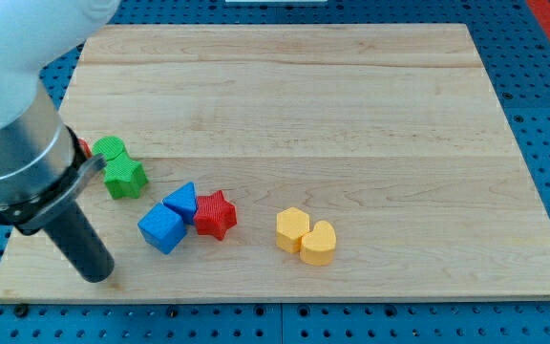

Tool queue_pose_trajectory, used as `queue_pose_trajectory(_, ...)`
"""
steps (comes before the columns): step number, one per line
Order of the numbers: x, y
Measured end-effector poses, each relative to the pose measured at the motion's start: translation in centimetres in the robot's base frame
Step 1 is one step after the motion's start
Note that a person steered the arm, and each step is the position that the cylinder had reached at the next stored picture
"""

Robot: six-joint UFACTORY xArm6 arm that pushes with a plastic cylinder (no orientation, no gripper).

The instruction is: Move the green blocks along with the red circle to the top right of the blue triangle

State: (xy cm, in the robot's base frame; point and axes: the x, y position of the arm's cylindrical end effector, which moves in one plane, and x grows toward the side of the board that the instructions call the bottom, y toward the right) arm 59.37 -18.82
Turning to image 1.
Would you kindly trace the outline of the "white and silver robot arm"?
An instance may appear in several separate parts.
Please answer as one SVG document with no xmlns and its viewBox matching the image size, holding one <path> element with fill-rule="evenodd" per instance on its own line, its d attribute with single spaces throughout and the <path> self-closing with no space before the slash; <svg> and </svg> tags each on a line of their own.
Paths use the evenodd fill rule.
<svg viewBox="0 0 550 344">
<path fill-rule="evenodd" d="M 88 282 L 115 261 L 76 203 L 105 158 L 88 157 L 39 78 L 100 30 L 118 0 L 0 0 L 0 225 L 43 230 Z"/>
</svg>

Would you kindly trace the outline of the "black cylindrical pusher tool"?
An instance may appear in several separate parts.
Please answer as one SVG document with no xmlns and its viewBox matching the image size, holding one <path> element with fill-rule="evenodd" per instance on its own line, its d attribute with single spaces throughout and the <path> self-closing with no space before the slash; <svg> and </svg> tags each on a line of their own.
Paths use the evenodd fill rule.
<svg viewBox="0 0 550 344">
<path fill-rule="evenodd" d="M 113 272 L 113 256 L 77 203 L 69 205 L 43 230 L 84 280 L 101 282 Z"/>
</svg>

